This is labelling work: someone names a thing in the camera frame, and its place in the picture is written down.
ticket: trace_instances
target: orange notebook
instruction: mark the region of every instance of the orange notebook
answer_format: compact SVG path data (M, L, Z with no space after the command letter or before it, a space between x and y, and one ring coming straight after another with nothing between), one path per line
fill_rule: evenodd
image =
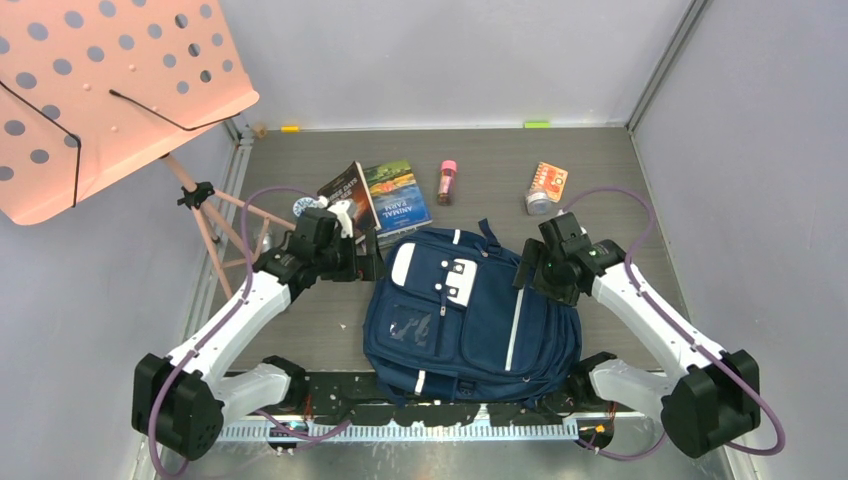
M533 184L530 185L530 188L543 188L551 197L551 201L556 203L562 198L566 178L568 178L568 172L565 170L549 163L539 162L539 166L536 167L536 176L533 177Z

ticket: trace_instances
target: gray wood surface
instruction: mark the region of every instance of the gray wood surface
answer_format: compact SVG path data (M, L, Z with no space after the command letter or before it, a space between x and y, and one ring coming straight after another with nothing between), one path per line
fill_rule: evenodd
M488 217L501 243L521 252L528 237L540 238L537 225L548 217L531 217L523 208L538 162L569 171L563 202L583 190L620 185L647 196L647 188L627 132L622 128L550 130L441 130L270 133L254 143L241 197L272 185L294 185L314 192L351 161L371 166L406 158L429 202L433 225L477 231ZM455 204L436 205L438 168L442 160L459 164ZM294 220L291 194L270 194L257 205ZM627 247L645 228L641 207L629 198L599 193L575 208L581 224L595 241L611 238ZM258 230L259 223L252 228ZM276 231L276 238L282 232ZM228 258L237 253L230 248ZM676 308L682 300L660 235L654 233L636 255L649 282ZM235 284L239 269L231 270ZM370 370L362 354L362 324L373 284L319 282L287 312L272 320L236 360L233 369L247 369L263 357L277 354L309 370ZM224 302L220 291L214 308ZM642 368L657 368L635 336L604 307L590 298L578 305L583 323L583 355L602 350Z

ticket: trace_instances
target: book cover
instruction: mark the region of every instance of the book cover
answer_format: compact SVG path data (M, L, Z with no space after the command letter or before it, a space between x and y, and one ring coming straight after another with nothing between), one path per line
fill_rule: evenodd
M348 213L353 220L353 235L357 242L365 239L369 228L380 230L380 220L359 162L351 163L338 177L319 188L318 195L327 197L330 204L338 200L351 201L351 208L355 211Z
M565 170L549 163L539 162L530 188L543 188L547 192L548 197L551 198L551 201L556 203L562 198L562 191L565 190L565 180L567 178L568 172Z
M407 160L366 168L363 173L382 225L377 232L381 246L433 221Z

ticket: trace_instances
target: blue book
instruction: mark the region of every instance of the blue book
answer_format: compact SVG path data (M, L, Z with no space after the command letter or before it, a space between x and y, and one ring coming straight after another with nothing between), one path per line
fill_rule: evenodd
M433 221L406 160L363 169L380 220L377 239L385 247Z

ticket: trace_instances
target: green sticky tab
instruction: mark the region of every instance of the green sticky tab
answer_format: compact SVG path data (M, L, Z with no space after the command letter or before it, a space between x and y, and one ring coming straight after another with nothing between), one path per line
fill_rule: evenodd
M550 122L524 122L524 128L551 128Z

